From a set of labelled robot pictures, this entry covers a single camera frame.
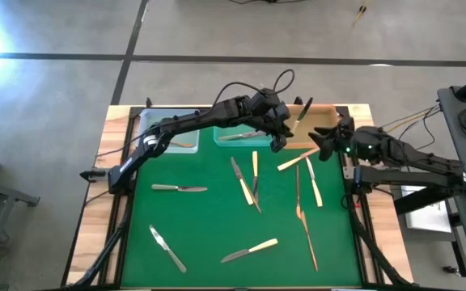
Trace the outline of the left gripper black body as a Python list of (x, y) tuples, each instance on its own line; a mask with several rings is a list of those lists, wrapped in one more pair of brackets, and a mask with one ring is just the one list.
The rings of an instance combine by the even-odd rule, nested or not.
[(286, 138), (279, 133), (279, 130), (289, 128), (285, 125), (285, 121), (290, 118), (289, 108), (284, 102), (280, 102), (267, 113), (267, 117), (269, 118), (269, 134), (272, 137), (270, 149), (277, 153), (286, 146)]

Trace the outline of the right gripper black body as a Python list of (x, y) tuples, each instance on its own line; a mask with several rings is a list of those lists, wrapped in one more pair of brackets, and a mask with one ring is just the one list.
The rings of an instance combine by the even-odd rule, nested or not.
[(325, 143), (319, 145), (320, 147), (320, 160), (327, 161), (333, 154), (334, 151), (344, 151), (346, 153), (350, 152), (353, 146), (353, 130), (350, 129), (340, 129), (339, 134), (336, 136), (336, 141), (334, 143)]

